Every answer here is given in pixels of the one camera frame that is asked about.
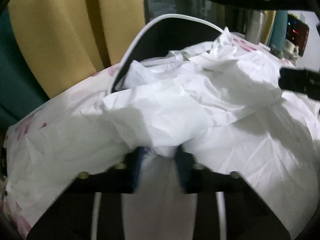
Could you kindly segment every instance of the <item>metal cylinder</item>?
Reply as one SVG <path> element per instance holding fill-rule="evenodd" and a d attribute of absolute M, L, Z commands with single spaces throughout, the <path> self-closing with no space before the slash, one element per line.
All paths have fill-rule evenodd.
<path fill-rule="evenodd" d="M 250 11 L 246 24 L 245 39 L 258 45 L 265 21 L 266 15 L 263 11 Z"/>

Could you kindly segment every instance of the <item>white wall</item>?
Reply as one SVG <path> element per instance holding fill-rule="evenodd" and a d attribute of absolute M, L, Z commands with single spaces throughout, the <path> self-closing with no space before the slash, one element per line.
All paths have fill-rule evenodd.
<path fill-rule="evenodd" d="M 309 26 L 310 32 L 304 51 L 303 57 L 297 60 L 297 67 L 308 68 L 319 71 L 320 69 L 320 36 L 316 29 L 319 20 L 314 12 L 292 11 L 293 14 L 300 17 L 303 13 L 306 20 L 305 23 Z"/>

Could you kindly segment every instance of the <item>pink pattern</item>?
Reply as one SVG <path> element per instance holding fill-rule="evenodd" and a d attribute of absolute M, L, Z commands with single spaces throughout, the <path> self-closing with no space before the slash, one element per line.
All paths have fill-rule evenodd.
<path fill-rule="evenodd" d="M 113 77 L 113 75 L 115 74 L 115 72 L 117 70 L 117 65 L 113 65 L 113 66 L 107 68 L 107 70 L 108 70 L 109 75 Z"/>
<path fill-rule="evenodd" d="M 257 50 L 256 48 L 251 47 L 251 46 L 249 46 L 249 45 L 248 45 L 248 48 L 251 49 L 251 50 Z"/>
<path fill-rule="evenodd" d="M 95 74 L 92 74 L 91 77 L 98 76 L 98 75 L 100 74 L 100 72 L 101 72 L 101 71 L 99 71 L 99 72 L 97 72 L 97 73 L 95 73 Z"/>
<path fill-rule="evenodd" d="M 240 48 L 247 51 L 247 52 L 251 52 L 251 50 L 245 46 L 240 45 Z"/>
<path fill-rule="evenodd" d="M 34 117 L 34 115 L 36 113 L 38 113 L 40 110 L 36 111 L 35 113 L 31 114 L 30 116 L 26 117 L 25 119 L 21 120 L 17 126 L 15 127 L 15 132 L 18 133 L 18 136 L 17 136 L 17 140 L 19 140 L 21 138 L 21 135 L 25 135 L 28 133 L 28 130 L 29 130 L 29 127 L 30 127 L 30 124 L 31 124 L 31 121 Z"/>
<path fill-rule="evenodd" d="M 17 228 L 18 233 L 24 238 L 27 238 L 27 234 L 31 230 L 31 226 L 24 216 L 21 215 L 21 207 L 15 202 L 13 209 L 10 209 L 9 203 L 5 199 L 3 201 L 3 212 L 10 215 L 13 225 Z"/>

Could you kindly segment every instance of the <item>black cable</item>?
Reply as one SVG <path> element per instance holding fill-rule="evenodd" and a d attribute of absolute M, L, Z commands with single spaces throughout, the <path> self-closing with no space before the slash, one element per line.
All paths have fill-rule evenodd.
<path fill-rule="evenodd" d="M 307 0 L 208 0 L 233 8 L 252 10 L 300 10 L 313 11 Z"/>

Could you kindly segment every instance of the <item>bolt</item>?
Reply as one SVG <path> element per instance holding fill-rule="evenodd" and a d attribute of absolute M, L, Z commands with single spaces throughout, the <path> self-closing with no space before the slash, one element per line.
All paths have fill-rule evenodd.
<path fill-rule="evenodd" d="M 202 164 L 200 164 L 200 163 L 195 163 L 195 164 L 193 164 L 193 168 L 195 170 L 203 170 L 204 166 Z"/>
<path fill-rule="evenodd" d="M 124 170 L 127 168 L 127 165 L 125 163 L 117 163 L 114 165 L 114 168 L 117 170 Z"/>
<path fill-rule="evenodd" d="M 238 172 L 236 172 L 236 171 L 232 171 L 232 172 L 230 173 L 230 176 L 231 176 L 232 178 L 234 178 L 234 179 L 239 179 L 239 178 L 240 178 Z"/>
<path fill-rule="evenodd" d="M 85 171 L 81 171 L 78 175 L 79 179 L 87 179 L 89 178 L 89 173 L 85 172 Z"/>

